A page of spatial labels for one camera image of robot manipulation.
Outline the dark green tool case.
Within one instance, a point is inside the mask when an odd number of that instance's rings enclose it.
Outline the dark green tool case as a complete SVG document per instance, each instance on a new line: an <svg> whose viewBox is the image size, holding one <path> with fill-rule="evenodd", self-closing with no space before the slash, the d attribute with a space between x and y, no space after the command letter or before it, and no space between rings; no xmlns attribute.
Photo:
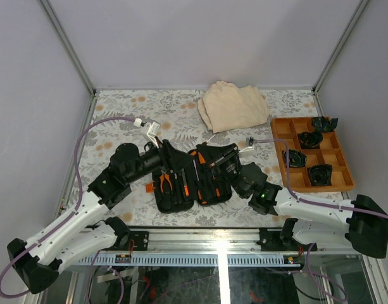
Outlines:
<svg viewBox="0 0 388 304"><path fill-rule="evenodd" d="M229 181L225 178L225 172L221 172L218 169L215 170L209 167L210 161L214 159L214 157L218 156L222 151L232 148L238 151L239 156L239 149L236 144L229 144L227 146L210 146L206 143L202 143L198 144L195 148L204 156L204 159L206 160L206 164L201 165L194 156L194 160L196 160L196 165L199 173L199 178L203 183L203 195L206 198L206 201L208 202L208 204L204 206L224 203L232 197L232 187ZM193 161L188 166L186 166L184 170L187 185L189 188L188 198L184 196L184 187L182 182L181 171L176 173L163 173L161 171L153 172L152 181L146 184L146 192L154 194L157 209L161 213L177 213L186 211L191 209L194 203L198 203L199 205L201 205L199 203L199 198L197 197L196 174L193 166ZM171 194L164 195L161 192L160 176L162 174L170 175L170 180L173 185L173 190ZM216 188L218 188L220 191L220 197L216 195Z"/></svg>

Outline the orange black needle-nose pliers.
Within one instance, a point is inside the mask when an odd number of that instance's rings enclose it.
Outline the orange black needle-nose pliers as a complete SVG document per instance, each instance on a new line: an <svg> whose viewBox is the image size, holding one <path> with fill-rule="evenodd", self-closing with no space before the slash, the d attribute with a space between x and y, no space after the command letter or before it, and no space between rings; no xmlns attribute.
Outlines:
<svg viewBox="0 0 388 304"><path fill-rule="evenodd" d="M173 185L169 174L162 174L160 176L160 189L164 195L172 193Z"/></svg>

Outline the orange handled long screwdriver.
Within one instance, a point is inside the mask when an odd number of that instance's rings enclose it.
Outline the orange handled long screwdriver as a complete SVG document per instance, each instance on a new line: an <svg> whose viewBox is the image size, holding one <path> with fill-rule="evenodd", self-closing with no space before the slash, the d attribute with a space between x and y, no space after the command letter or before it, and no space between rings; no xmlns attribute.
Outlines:
<svg viewBox="0 0 388 304"><path fill-rule="evenodd" d="M190 151L189 154L192 156L195 156L201 165L206 164L206 160L204 159L204 156L200 152L198 152L196 149Z"/></svg>

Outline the large black orange screwdriver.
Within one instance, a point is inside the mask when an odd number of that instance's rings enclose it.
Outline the large black orange screwdriver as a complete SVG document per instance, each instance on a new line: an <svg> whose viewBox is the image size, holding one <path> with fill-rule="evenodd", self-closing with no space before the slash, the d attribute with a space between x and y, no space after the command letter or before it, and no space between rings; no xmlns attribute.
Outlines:
<svg viewBox="0 0 388 304"><path fill-rule="evenodd" d="M203 183L201 182L199 178L199 173L196 165L196 160L193 160L193 166L196 174L196 187L197 187L197 197L199 198L199 203L201 205L207 205L208 202L206 201L206 198L203 195Z"/></svg>

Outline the orange utility knife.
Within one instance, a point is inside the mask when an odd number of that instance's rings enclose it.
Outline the orange utility knife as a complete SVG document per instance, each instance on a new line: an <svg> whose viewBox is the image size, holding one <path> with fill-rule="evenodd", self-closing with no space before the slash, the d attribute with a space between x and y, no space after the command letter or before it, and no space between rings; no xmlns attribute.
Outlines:
<svg viewBox="0 0 388 304"><path fill-rule="evenodd" d="M186 180L185 170L184 169L181 170L181 176L182 176L182 182L183 182L183 187L184 187L184 196L186 198L188 198L189 197L189 188L188 188L188 185L187 185L187 180Z"/></svg>

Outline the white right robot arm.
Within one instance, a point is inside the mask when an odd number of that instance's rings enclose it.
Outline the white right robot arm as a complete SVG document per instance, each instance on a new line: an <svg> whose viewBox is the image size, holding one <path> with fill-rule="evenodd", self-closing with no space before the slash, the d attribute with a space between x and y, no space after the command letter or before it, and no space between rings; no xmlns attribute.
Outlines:
<svg viewBox="0 0 388 304"><path fill-rule="evenodd" d="M388 246L388 214L370 197L330 201L300 196L286 187L271 184L254 162L241 165L234 156L220 172L248 205L261 215L290 218L290 226L280 233L280 244L293 250L300 244L331 241L350 246L373 258L385 258Z"/></svg>

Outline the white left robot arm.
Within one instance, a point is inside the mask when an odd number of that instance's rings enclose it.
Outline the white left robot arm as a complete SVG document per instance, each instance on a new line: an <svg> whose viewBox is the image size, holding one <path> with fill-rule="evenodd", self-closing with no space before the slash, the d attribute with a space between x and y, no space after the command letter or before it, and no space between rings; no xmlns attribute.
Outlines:
<svg viewBox="0 0 388 304"><path fill-rule="evenodd" d="M15 238L8 244L9 259L28 290L37 294L47 289L68 266L93 252L126 248L130 229L118 217L107 218L83 239L71 240L125 199L131 192L131 183L156 170L176 173L193 158L167 140L152 145L145 153L140 153L132 143L119 145L109 165L90 183L74 207L33 237L25 241Z"/></svg>

